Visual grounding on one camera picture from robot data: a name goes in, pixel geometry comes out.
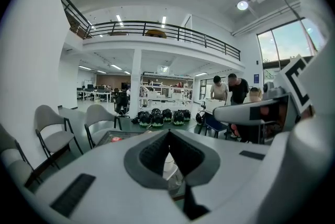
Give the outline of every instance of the person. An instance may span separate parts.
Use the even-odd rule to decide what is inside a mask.
[[[228,88],[227,85],[221,81],[219,76],[214,76],[213,78],[214,84],[210,89],[210,99],[224,100],[227,102],[228,98]]]
[[[243,104],[245,103],[250,103],[250,102],[258,102],[258,101],[262,101],[262,99],[260,98],[260,92],[261,90],[259,90],[257,87],[253,87],[250,89],[250,93],[249,93],[249,97],[246,97],[243,101]]]
[[[249,92],[248,82],[245,79],[237,78],[236,74],[228,75],[229,92],[232,92],[231,104],[243,104],[243,101]]]

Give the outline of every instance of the chair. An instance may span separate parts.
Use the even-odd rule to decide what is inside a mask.
[[[58,169],[54,158],[51,156],[51,152],[58,152],[60,149],[64,148],[66,145],[69,145],[70,141],[74,139],[79,151],[83,154],[81,148],[79,147],[78,141],[74,136],[70,120],[64,117],[61,117],[57,113],[55,113],[52,108],[47,105],[39,106],[35,111],[35,120],[36,120],[36,135],[40,140],[43,151],[45,152],[48,159],[51,160],[51,163],[54,163]],[[66,122],[69,125],[70,131],[68,132],[66,129]],[[64,125],[64,131],[58,131],[49,135],[46,139],[42,138],[41,131],[50,125]]]
[[[96,124],[97,122],[101,122],[101,121],[113,121],[114,122],[114,128],[116,128],[116,121],[118,121],[119,123],[119,128],[120,130],[122,130],[121,127],[121,122],[120,122],[120,118],[109,113],[103,106],[99,105],[99,104],[95,104],[95,105],[91,105],[90,107],[88,107],[87,112],[86,112],[86,119],[85,119],[85,130],[86,130],[86,134],[87,134],[87,138],[88,138],[88,142],[90,144],[91,149],[94,148],[99,140],[102,138],[102,136],[104,135],[104,133],[110,128],[107,129],[102,129],[99,131],[96,131],[93,133],[93,137],[91,135],[90,132],[90,126],[93,124]]]
[[[0,140],[1,160],[6,166],[8,173],[14,178],[14,180],[17,180],[22,185],[25,185],[32,174],[37,183],[41,184],[43,180],[35,173],[34,169],[23,153],[20,144],[5,130],[1,124]]]

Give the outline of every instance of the railing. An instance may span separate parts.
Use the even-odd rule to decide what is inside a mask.
[[[66,17],[70,23],[70,30],[82,39],[86,39],[91,24],[89,24],[88,20],[79,12],[70,0],[61,0],[61,2]]]
[[[199,44],[205,48],[218,50],[240,60],[240,50],[204,33],[184,27],[151,21],[118,21],[95,24],[88,31],[87,38],[99,36],[152,36],[176,41]]]

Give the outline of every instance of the helmet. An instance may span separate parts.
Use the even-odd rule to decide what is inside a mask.
[[[189,121],[191,119],[191,112],[188,109],[182,111],[184,114],[184,121]]]
[[[195,116],[195,120],[197,121],[198,125],[201,125],[203,123],[203,119],[202,119],[200,113],[197,113],[197,115]]]
[[[162,127],[164,124],[163,115],[161,113],[155,113],[152,116],[151,122],[152,122],[152,127],[156,127],[156,128]]]
[[[140,126],[147,127],[149,124],[150,124],[149,113],[145,111],[140,115]]]
[[[182,126],[184,124],[184,114],[181,110],[176,111],[173,116],[173,124],[175,126]]]
[[[172,120],[172,112],[170,109],[165,109],[162,112],[162,115],[163,115],[164,121],[170,122]]]
[[[160,112],[161,112],[160,109],[153,109],[153,110],[151,111],[151,115],[154,115],[155,113],[160,113]]]

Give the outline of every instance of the white column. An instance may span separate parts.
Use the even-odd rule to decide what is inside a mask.
[[[142,50],[135,49],[132,60],[131,88],[130,88],[130,107],[129,116],[135,118],[140,106],[140,81],[141,81],[141,59]]]

